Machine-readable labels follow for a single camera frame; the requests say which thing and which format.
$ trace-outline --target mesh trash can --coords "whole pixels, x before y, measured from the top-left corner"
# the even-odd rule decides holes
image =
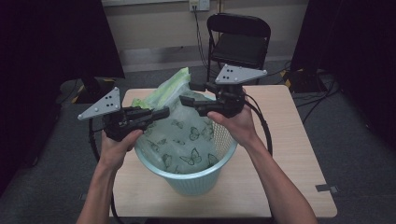
[[[223,126],[213,122],[213,131],[215,150],[219,161],[213,166],[193,174],[167,173],[152,165],[141,148],[135,147],[134,150],[139,160],[151,172],[165,178],[176,192],[189,196],[202,195],[209,192],[216,185],[222,166],[231,158],[237,146],[236,141],[233,140],[230,133]]]

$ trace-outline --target plastic bag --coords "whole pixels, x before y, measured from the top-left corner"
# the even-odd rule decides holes
[[[213,121],[200,117],[196,110],[181,104],[179,95],[208,100],[191,91],[191,76],[183,68],[144,100],[134,99],[133,106],[161,109],[168,106],[170,116],[148,126],[136,147],[157,168],[173,174],[192,174],[213,166],[216,157]]]

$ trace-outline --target table top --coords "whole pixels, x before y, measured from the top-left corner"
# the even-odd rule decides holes
[[[259,104],[273,140],[274,159],[309,201],[317,217],[337,213],[329,191],[318,192],[326,181],[306,135],[300,116],[285,86],[246,86]],[[122,106],[144,99],[153,89],[128,90]],[[254,115],[265,143],[260,121]],[[127,153],[118,171],[114,195],[121,217],[270,217],[260,179],[245,149],[238,146],[224,165],[216,186],[201,196],[182,196],[162,177],[147,169],[134,152]]]

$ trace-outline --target wall outlet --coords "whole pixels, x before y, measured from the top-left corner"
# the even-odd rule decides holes
[[[208,11],[210,9],[210,0],[189,0],[190,11]]]

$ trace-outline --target person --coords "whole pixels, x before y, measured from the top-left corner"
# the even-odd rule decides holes
[[[257,135],[248,106],[245,105],[241,113],[230,119],[217,112],[209,112],[207,116],[223,125],[239,145],[246,149],[277,223],[318,223],[304,195],[277,165]],[[125,154],[132,149],[141,134],[142,131],[133,131],[117,143],[102,133],[101,158],[94,171],[78,223],[97,224],[109,221],[109,205],[116,172],[121,168]]]

